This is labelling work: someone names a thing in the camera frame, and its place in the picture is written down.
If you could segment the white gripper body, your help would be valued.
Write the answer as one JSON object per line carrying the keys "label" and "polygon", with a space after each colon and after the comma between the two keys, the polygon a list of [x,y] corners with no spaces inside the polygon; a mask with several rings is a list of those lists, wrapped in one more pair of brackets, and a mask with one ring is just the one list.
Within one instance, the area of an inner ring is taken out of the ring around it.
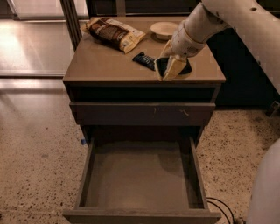
{"label": "white gripper body", "polygon": [[186,31],[185,20],[179,25],[173,33],[170,43],[171,56],[181,59],[192,58],[196,56],[204,47],[205,43],[199,43],[193,40]]}

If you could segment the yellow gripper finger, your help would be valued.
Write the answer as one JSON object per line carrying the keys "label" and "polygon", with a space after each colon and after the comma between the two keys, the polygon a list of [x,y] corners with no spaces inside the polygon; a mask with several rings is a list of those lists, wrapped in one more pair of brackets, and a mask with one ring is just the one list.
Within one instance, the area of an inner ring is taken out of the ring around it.
{"label": "yellow gripper finger", "polygon": [[176,78],[186,67],[186,58],[171,56],[167,62],[167,68],[164,71],[164,81],[171,81]]}
{"label": "yellow gripper finger", "polygon": [[169,58],[173,55],[171,41],[168,41],[164,46],[163,51],[160,53],[160,58]]}

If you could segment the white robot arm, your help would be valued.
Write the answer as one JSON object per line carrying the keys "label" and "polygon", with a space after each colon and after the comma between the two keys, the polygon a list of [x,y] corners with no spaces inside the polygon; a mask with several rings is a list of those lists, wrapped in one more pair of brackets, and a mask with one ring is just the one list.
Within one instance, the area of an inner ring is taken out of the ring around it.
{"label": "white robot arm", "polygon": [[[206,42],[228,27],[235,30],[275,88],[279,88],[280,20],[256,0],[201,0],[161,52],[163,79],[171,81]],[[255,175],[246,224],[280,224],[280,139],[264,154]]]}

